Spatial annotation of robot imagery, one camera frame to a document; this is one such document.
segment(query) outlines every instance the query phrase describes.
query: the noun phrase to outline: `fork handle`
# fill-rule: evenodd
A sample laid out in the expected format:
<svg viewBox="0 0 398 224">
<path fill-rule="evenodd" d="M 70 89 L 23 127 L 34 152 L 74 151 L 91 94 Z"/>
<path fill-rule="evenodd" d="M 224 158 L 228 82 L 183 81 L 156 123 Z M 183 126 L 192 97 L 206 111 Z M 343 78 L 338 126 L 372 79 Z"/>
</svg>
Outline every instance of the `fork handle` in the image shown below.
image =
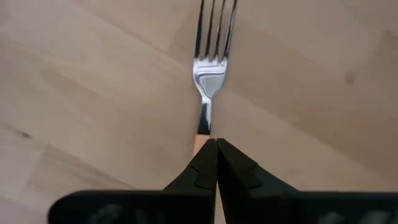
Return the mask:
<svg viewBox="0 0 398 224">
<path fill-rule="evenodd" d="M 193 156 L 195 156 L 202 146 L 206 143 L 206 141 L 210 138 L 209 135 L 197 134 L 195 136 L 195 145 L 193 147 Z"/>
<path fill-rule="evenodd" d="M 198 134 L 195 137 L 195 145 L 193 147 L 193 156 L 195 156 L 201 147 L 210 138 L 211 129 L 211 99 L 203 96 L 201 99 L 201 112 Z"/>
</svg>

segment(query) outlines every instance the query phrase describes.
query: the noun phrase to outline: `fork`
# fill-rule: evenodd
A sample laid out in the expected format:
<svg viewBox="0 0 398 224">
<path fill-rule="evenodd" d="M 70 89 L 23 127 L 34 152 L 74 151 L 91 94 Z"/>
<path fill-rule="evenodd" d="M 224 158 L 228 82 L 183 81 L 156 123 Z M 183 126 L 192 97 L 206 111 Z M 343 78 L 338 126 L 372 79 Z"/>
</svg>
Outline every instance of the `fork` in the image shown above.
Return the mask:
<svg viewBox="0 0 398 224">
<path fill-rule="evenodd" d="M 234 18 L 236 13 L 237 0 L 233 0 L 231 17 L 229 18 L 228 30 L 225 37 L 224 49 L 220 49 L 221 42 L 221 26 L 223 24 L 223 14 L 226 0 L 223 0 L 221 6 L 220 23 L 217 28 L 217 36 L 214 52 L 210 52 L 211 30 L 213 28 L 213 14 L 215 10 L 215 0 L 211 5 L 210 23 L 206 38 L 206 48 L 204 56 L 200 54 L 202 40 L 203 25 L 203 7 L 205 0 L 201 1 L 200 13 L 198 20 L 197 39 L 195 44 L 195 54 L 193 56 L 193 82 L 195 83 L 201 95 L 201 112 L 198 132 L 195 138 L 193 155 L 195 155 L 207 139 L 210 138 L 211 131 L 211 101 L 218 90 L 223 86 L 225 75 L 228 67 L 229 51 L 231 49 L 231 39 L 234 27 Z"/>
</svg>

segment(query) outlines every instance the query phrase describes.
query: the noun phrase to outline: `fork neck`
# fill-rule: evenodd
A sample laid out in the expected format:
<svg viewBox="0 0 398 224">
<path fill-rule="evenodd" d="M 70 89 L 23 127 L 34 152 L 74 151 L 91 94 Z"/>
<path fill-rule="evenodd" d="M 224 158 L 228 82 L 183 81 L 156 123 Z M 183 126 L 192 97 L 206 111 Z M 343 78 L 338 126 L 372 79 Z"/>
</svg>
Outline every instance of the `fork neck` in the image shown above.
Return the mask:
<svg viewBox="0 0 398 224">
<path fill-rule="evenodd" d="M 198 134 L 210 135 L 211 131 L 211 98 L 202 96 Z"/>
</svg>

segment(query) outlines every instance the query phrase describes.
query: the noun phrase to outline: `wood grain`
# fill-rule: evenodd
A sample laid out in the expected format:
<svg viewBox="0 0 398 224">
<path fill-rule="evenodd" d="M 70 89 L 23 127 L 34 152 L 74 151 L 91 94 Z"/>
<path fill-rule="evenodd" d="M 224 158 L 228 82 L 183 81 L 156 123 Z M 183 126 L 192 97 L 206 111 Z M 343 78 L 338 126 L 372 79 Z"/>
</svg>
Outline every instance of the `wood grain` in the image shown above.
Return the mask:
<svg viewBox="0 0 398 224">
<path fill-rule="evenodd" d="M 199 3 L 0 0 L 2 223 L 43 223 L 74 190 L 161 189 L 183 170 Z M 398 190 L 396 11 L 240 1 L 211 137 L 299 189 Z"/>
</svg>

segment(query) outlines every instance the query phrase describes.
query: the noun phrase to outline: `black plastic tool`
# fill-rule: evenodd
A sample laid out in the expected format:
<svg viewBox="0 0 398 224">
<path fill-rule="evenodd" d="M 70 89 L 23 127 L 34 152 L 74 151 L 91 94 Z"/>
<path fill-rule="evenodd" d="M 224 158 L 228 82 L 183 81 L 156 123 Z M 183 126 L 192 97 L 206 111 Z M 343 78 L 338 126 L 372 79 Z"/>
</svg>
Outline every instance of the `black plastic tool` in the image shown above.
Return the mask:
<svg viewBox="0 0 398 224">
<path fill-rule="evenodd" d="M 301 192 L 224 139 L 209 139 L 163 190 L 80 191 L 49 211 L 50 224 L 213 223 L 216 182 L 227 223 L 393 223 L 397 193 Z"/>
</svg>

